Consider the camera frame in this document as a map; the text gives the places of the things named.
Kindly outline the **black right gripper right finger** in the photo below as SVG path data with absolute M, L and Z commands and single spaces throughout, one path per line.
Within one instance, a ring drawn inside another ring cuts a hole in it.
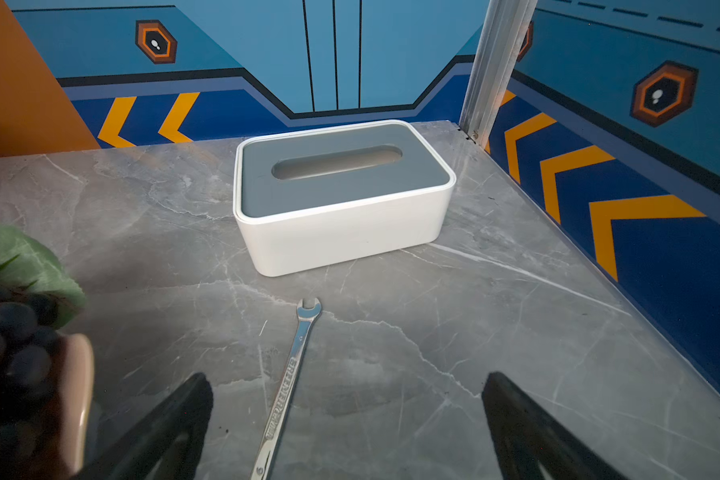
M 481 394 L 505 479 L 622 479 L 505 374 L 488 375 Z

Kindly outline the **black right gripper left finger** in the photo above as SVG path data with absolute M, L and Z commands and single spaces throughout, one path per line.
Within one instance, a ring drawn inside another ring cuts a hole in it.
M 213 392 L 202 373 L 171 395 L 84 466 L 75 479 L 193 479 L 213 409 Z

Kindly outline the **dark purple grape bunch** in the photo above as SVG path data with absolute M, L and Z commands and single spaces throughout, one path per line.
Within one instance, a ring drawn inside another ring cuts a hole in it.
M 66 479 L 60 328 L 85 304 L 57 256 L 0 224 L 0 479 Z

